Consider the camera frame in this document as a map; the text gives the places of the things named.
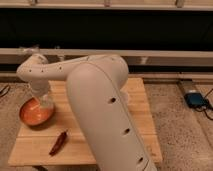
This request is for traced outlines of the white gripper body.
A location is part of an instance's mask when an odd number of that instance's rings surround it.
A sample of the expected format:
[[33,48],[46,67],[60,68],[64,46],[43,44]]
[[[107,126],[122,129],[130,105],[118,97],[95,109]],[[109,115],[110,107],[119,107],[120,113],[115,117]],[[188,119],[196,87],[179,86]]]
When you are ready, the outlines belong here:
[[50,95],[50,84],[48,81],[34,81],[30,83],[32,95],[38,100],[41,109],[53,109],[54,102]]

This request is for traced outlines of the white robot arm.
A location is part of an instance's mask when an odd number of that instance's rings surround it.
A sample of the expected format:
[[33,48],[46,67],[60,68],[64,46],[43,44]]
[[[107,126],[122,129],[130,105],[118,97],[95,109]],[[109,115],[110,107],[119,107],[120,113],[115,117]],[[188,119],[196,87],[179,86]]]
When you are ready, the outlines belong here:
[[49,63],[30,56],[17,69],[40,97],[51,80],[64,81],[72,112],[101,171],[157,171],[122,97],[128,65],[116,54]]

